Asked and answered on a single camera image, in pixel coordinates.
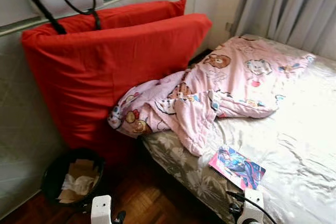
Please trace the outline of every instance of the anime illustration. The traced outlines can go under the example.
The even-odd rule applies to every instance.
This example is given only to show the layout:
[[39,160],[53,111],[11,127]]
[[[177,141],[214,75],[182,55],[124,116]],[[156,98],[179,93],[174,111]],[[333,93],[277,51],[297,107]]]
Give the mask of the anime illustration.
[[272,67],[271,67],[270,63],[263,60],[263,59],[248,60],[245,63],[246,63],[247,68],[257,76],[259,76],[261,74],[272,73]]
[[155,101],[156,107],[163,113],[167,115],[175,115],[176,111],[174,109],[175,99],[162,100],[160,102]]
[[185,82],[178,84],[174,90],[168,95],[168,99],[184,98],[186,95],[192,94],[190,88]]
[[225,68],[230,64],[230,62],[231,59],[226,55],[211,54],[203,63],[209,63],[215,68]]
[[151,134],[153,133],[152,129],[144,120],[139,120],[138,110],[133,110],[127,112],[125,121],[133,126],[133,132],[137,134]]
[[113,110],[111,111],[107,121],[113,129],[118,129],[121,126],[122,121],[121,121],[120,107],[119,106],[115,106],[113,108]]
[[221,147],[218,150],[216,165],[216,169],[225,170],[230,175],[231,178],[229,177],[229,179],[234,180],[236,178],[235,181],[238,183],[236,185],[241,189],[257,189],[266,171],[228,146]]

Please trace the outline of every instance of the electrical cord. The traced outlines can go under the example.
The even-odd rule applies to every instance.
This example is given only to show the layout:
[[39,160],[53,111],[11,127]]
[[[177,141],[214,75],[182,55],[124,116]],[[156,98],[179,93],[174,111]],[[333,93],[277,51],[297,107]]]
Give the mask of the electrical cord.
[[227,194],[229,194],[230,196],[234,197],[235,199],[244,202],[247,201],[250,204],[252,204],[253,206],[255,206],[256,208],[258,208],[260,211],[262,211],[274,224],[277,224],[275,222],[275,220],[272,218],[271,215],[268,214],[268,212],[266,212],[262,207],[260,207],[258,204],[254,203],[253,201],[249,200],[248,198],[245,198],[244,196],[234,193],[233,191],[226,191]]

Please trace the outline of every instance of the red pillow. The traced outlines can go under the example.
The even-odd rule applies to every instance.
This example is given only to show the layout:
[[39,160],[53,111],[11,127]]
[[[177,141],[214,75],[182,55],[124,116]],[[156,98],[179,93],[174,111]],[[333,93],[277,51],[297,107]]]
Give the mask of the red pillow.
[[110,129],[109,110],[131,87],[185,69],[210,27],[205,15],[190,14],[67,35],[45,26],[25,31],[22,42],[64,140],[113,163],[129,142]]
[[[185,4],[186,0],[179,0],[177,2],[157,1],[104,9],[97,11],[97,13],[101,21],[101,28],[111,29],[182,16]],[[96,29],[92,15],[67,17],[59,20],[59,23],[64,26],[68,34],[94,31]],[[34,29],[34,31],[41,31],[48,35],[57,35],[57,32],[50,24],[42,25]]]

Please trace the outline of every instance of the crumpled paper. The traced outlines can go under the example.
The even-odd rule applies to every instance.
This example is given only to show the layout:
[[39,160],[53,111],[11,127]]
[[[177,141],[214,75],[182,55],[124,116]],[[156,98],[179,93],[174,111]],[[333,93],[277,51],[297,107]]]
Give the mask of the crumpled paper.
[[78,195],[86,195],[90,191],[90,185],[94,182],[94,178],[88,176],[80,176],[77,179],[70,174],[65,175],[62,190],[72,190]]

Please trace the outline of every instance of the comic book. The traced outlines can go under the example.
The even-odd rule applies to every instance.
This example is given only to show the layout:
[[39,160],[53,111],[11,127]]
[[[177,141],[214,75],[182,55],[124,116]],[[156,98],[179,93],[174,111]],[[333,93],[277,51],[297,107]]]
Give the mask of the comic book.
[[220,147],[209,165],[242,190],[257,189],[266,171],[229,146]]

